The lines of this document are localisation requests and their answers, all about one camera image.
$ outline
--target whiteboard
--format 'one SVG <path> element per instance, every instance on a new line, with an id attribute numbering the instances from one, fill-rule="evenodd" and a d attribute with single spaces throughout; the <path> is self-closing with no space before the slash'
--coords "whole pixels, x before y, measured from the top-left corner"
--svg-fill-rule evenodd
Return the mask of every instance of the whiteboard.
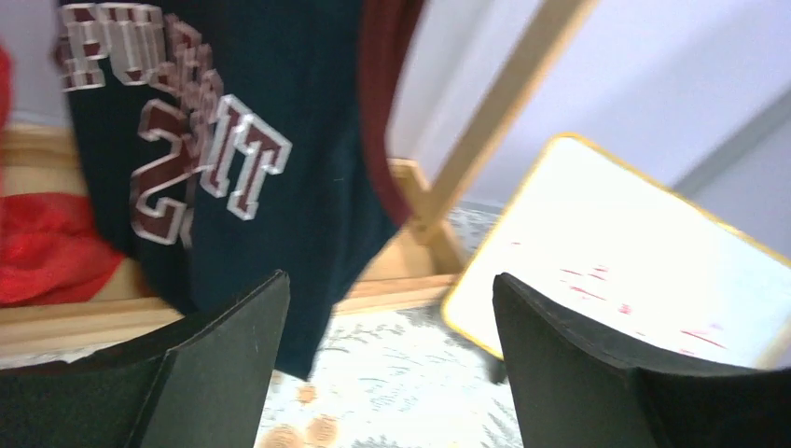
<path id="1" fill-rule="evenodd" d="M 502 359 L 499 273 L 693 357 L 772 368 L 791 346 L 787 259 L 576 135 L 548 143 L 443 304 L 449 326 Z"/>

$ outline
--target floor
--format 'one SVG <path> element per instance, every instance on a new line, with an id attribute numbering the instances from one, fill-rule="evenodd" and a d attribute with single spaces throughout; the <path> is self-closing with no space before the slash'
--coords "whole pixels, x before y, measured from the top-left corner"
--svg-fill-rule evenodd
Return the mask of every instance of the floor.
<path id="1" fill-rule="evenodd" d="M 496 215 L 454 210 L 464 247 Z M 83 357 L 101 347 L 2 359 L 0 369 Z M 309 383 L 276 372 L 255 448 L 522 447 L 508 385 L 442 323 L 438 307 L 335 317 Z"/>

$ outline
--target t-shirt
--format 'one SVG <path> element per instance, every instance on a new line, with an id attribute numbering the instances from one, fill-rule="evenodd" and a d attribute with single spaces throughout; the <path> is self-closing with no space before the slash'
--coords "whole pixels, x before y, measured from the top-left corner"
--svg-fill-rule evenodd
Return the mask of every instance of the t-shirt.
<path id="1" fill-rule="evenodd" d="M 62 0 L 56 57 L 100 234 L 182 313 L 274 270 L 276 368 L 407 218 L 384 129 L 422 2 Z"/>

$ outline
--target easel leg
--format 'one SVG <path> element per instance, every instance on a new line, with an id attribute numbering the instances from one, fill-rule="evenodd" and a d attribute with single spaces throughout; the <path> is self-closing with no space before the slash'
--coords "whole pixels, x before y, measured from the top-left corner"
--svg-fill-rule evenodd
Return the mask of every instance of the easel leg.
<path id="1" fill-rule="evenodd" d="M 506 381 L 508 372 L 506 371 L 506 362 L 498 357 L 493 357 L 490 354 L 486 356 L 486 368 L 489 370 L 489 381 L 495 385 L 501 385 Z"/>

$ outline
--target yellow frame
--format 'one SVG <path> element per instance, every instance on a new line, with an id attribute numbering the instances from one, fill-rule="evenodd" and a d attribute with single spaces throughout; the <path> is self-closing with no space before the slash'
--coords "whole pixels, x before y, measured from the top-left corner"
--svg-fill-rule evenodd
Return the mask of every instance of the yellow frame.
<path id="1" fill-rule="evenodd" d="M 544 161 L 545 157 L 549 154 L 551 149 L 554 147 L 554 143 L 556 141 L 564 139 L 564 138 L 575 139 L 576 141 L 586 145 L 587 147 L 590 147 L 591 149 L 593 149 L 594 151 L 596 151 L 600 155 L 604 156 L 609 161 L 613 162 L 615 165 L 623 168 L 624 170 L 632 173 L 633 175 L 637 175 L 643 181 L 645 181 L 649 185 L 659 189 L 663 193 L 669 194 L 671 196 L 674 196 L 676 199 L 679 199 L 679 200 L 683 201 L 684 203 L 686 203 L 687 205 L 693 207 L 696 211 L 698 211 L 698 213 L 700 213 L 701 215 L 703 215 L 704 217 L 706 217 L 710 221 L 714 222 L 716 225 L 718 225 L 722 229 L 725 229 L 726 231 L 728 231 L 732 235 L 736 236 L 737 238 L 741 239 L 742 241 L 746 242 L 750 246 L 760 250 L 761 252 L 767 254 L 768 256 L 770 256 L 773 259 L 775 259 L 775 260 L 779 261 L 780 263 L 782 263 L 785 267 L 791 269 L 791 259 L 788 259 L 786 256 L 780 254 L 779 252 L 771 249 L 770 247 L 768 247 L 766 245 L 761 244 L 755 238 L 753 238 L 752 236 L 744 233 L 743 231 L 740 231 L 740 230 L 736 229 L 735 227 L 731 226 L 730 224 L 725 222 L 725 220 L 723 220 L 722 218 L 717 217 L 715 214 L 713 214 L 713 213 L 709 212 L 708 210 L 702 208 L 701 206 L 697 205 L 696 203 L 693 203 L 691 200 L 689 200 L 689 199 L 685 198 L 684 196 L 678 194 L 677 192 L 667 188 L 666 186 L 661 184 L 657 179 L 654 179 L 650 175 L 647 175 L 647 174 L 641 172 L 636 167 L 634 167 L 631 164 L 627 163 L 626 161 L 622 160 L 620 157 L 612 154 L 611 152 L 607 151 L 606 149 L 604 149 L 604 148 L 600 147 L 599 145 L 591 142 L 588 138 L 586 138 L 586 137 L 584 137 L 582 135 L 579 135 L 577 133 L 560 133 L 560 134 L 555 135 L 554 137 L 550 138 L 544 144 L 544 147 L 538 153 L 538 156 L 535 158 L 535 161 L 533 162 L 532 166 L 530 167 L 530 169 L 528 170 L 527 174 L 522 179 L 519 187 L 517 188 L 517 191 L 513 194 L 513 196 L 511 196 L 511 199 L 508 201 L 508 204 L 504 208 L 504 211 L 503 211 L 502 215 L 497 220 L 497 223 L 489 230 L 489 233 L 487 233 L 486 238 L 484 238 L 484 240 L 481 243 L 481 245 L 479 246 L 478 250 L 473 255 L 473 257 L 470 259 L 470 261 L 467 263 L 465 269 L 462 271 L 462 275 L 459 277 L 460 280 L 458 282 L 456 282 L 456 284 L 451 288 L 451 291 L 448 293 L 448 296 L 446 297 L 445 301 L 442 303 L 442 312 L 441 312 L 442 320 L 444 320 L 445 323 L 451 329 L 453 329 L 454 331 L 458 332 L 459 334 L 461 334 L 462 336 L 467 338 L 470 342 L 472 342 L 475 345 L 479 346 L 480 348 L 486 350 L 492 356 L 498 357 L 498 358 L 502 358 L 502 355 L 497 353 L 495 350 L 493 350 L 488 344 L 483 343 L 482 341 L 478 340 L 478 338 L 476 338 L 472 334 L 469 334 L 469 332 L 465 331 L 463 328 L 461 328 L 458 325 L 456 325 L 450 319 L 450 317 L 448 315 L 448 307 L 449 307 L 451 301 L 453 300 L 453 298 L 455 297 L 455 293 L 458 290 L 459 284 L 461 283 L 461 279 L 464 278 L 464 276 L 467 274 L 469 269 L 475 264 L 475 261 L 478 258 L 479 254 L 482 251 L 486 250 L 486 246 L 491 241 L 493 236 L 500 230 L 503 222 L 507 218 L 507 216 L 510 213 L 511 209 L 513 208 L 514 204 L 520 199 L 522 194 L 525 192 L 525 190 L 527 190 L 528 186 L 530 185 L 530 181 L 533 178 L 533 174 L 541 166 L 541 163 Z M 779 357 L 783 354 L 783 353 L 778 353 L 777 347 L 788 346 L 788 345 L 791 345 L 791 318 L 789 318 L 789 321 L 787 322 L 787 324 L 786 324 L 784 330 L 781 332 L 781 334 L 778 335 L 777 339 L 775 340 L 775 343 L 772 345 L 772 349 L 770 349 L 769 351 L 767 351 L 765 354 L 763 354 L 761 356 L 761 358 L 757 362 L 757 365 L 759 367 L 762 367 L 762 366 L 767 366 L 768 367 L 768 366 L 776 365 L 776 362 L 778 361 Z"/>

